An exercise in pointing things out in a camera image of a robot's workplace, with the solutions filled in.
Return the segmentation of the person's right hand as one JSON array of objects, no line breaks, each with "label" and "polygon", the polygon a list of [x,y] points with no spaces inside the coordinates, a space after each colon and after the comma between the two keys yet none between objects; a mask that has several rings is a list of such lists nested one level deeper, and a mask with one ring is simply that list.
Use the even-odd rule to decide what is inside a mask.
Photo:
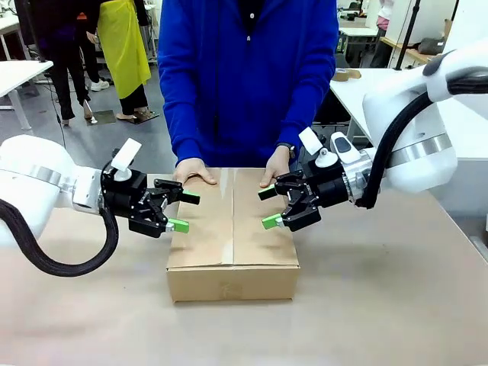
[{"label": "person's right hand", "polygon": [[215,185],[216,179],[207,170],[204,161],[199,158],[190,158],[181,160],[175,167],[173,178],[184,184],[189,178],[200,177],[209,185]]}]

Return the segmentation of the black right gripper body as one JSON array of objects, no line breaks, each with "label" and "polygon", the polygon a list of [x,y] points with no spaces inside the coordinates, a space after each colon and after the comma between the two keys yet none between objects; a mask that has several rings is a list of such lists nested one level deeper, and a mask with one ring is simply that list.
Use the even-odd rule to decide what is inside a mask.
[{"label": "black right gripper body", "polygon": [[321,220],[320,207],[331,207],[349,199],[348,189],[344,183],[344,169],[340,162],[319,168],[315,161],[303,165],[306,179],[303,199],[306,205],[305,220]]}]

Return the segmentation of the person's left hand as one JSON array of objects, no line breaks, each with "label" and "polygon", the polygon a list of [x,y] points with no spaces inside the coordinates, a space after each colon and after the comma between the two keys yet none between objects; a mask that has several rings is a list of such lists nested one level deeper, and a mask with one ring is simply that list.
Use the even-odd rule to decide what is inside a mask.
[{"label": "person's left hand", "polygon": [[290,171],[290,162],[294,160],[295,147],[290,144],[280,144],[268,159],[265,166],[265,173],[260,182],[261,188],[267,188],[274,178]]}]

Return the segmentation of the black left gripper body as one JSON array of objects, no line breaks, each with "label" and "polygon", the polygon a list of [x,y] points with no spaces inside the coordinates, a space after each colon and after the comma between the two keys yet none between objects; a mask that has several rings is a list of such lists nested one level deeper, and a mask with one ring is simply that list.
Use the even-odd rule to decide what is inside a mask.
[{"label": "black left gripper body", "polygon": [[131,171],[127,180],[117,181],[117,169],[102,170],[100,214],[108,230],[116,230],[115,217],[128,219],[129,230],[151,230],[152,208],[147,174]]}]

